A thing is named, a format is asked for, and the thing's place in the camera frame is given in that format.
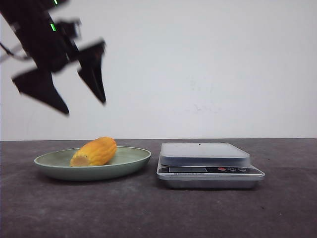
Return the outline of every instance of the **scale weighing platform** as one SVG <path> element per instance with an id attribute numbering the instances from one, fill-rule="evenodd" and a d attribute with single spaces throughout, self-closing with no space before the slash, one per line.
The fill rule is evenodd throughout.
<path id="1" fill-rule="evenodd" d="M 228 143 L 163 143 L 157 176 L 173 188 L 252 188 L 265 173 Z"/>

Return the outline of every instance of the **white backdrop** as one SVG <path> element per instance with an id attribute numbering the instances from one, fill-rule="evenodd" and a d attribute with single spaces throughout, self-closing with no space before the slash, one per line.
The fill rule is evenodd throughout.
<path id="1" fill-rule="evenodd" d="M 53 76 L 70 116 L 20 95 L 1 64 L 1 139 L 317 138 L 317 1 L 72 0 L 79 47 L 104 38 L 103 106 L 77 75 Z M 1 42 L 18 40 L 1 19 Z"/>

